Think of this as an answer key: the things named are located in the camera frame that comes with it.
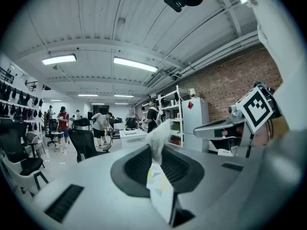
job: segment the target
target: white shirt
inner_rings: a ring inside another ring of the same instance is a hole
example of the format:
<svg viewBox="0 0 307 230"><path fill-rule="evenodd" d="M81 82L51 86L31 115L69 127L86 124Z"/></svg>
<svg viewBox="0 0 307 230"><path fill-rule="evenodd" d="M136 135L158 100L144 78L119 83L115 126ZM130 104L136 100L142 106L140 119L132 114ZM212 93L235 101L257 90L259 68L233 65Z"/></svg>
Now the white shirt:
<svg viewBox="0 0 307 230"><path fill-rule="evenodd" d="M248 0L259 40L274 59L283 84L274 97L291 130L307 128L307 53L292 16L279 0Z"/></svg>

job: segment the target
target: red sticker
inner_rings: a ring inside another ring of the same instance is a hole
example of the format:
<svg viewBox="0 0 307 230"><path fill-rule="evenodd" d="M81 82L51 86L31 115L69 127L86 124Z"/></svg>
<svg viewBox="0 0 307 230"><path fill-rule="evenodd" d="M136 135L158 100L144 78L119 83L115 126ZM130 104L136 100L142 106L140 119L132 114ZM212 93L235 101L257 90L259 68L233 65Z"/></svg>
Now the red sticker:
<svg viewBox="0 0 307 230"><path fill-rule="evenodd" d="M189 109L192 109L193 105L194 105L194 104L193 104L192 102L189 102L188 108L189 108Z"/></svg>

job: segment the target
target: metal shelf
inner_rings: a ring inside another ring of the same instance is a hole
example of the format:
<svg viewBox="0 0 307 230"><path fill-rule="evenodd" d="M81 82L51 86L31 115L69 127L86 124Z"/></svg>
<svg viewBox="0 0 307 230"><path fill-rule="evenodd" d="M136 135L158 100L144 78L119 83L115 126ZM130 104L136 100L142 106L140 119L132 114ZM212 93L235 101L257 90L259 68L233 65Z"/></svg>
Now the metal shelf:
<svg viewBox="0 0 307 230"><path fill-rule="evenodd" d="M179 107L180 107L179 104L177 104L177 105L171 105L171 106L167 106L167 107L162 108L162 110L177 109L177 108L179 108Z"/></svg>

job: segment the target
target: red shirt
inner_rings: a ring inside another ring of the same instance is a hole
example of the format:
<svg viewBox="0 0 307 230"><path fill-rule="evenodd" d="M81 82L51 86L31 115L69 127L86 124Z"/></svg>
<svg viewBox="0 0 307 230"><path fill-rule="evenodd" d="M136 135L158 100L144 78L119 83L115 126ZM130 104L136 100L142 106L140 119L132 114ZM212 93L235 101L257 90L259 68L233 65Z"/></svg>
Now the red shirt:
<svg viewBox="0 0 307 230"><path fill-rule="evenodd" d="M60 113L58 115L58 117L63 117L63 119L69 120L69 114L68 113ZM68 129L68 123L59 120L59 128L60 129Z"/></svg>

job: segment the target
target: white table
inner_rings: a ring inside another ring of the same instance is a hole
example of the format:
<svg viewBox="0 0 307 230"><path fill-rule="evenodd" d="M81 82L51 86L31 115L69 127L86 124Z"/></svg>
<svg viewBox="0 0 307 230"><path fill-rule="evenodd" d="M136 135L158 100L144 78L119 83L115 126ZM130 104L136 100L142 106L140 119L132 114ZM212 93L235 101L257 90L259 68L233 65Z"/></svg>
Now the white table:
<svg viewBox="0 0 307 230"><path fill-rule="evenodd" d="M119 131L122 148L140 148L145 145L147 133L140 130Z"/></svg>
<svg viewBox="0 0 307 230"><path fill-rule="evenodd" d="M51 134L52 135L62 135L62 134L64 134L64 132L57 132L57 131L55 131L55 132L51 132ZM64 153L64 146L63 146L63 136L61 136L61 144L62 144L62 147L63 147L63 153Z"/></svg>

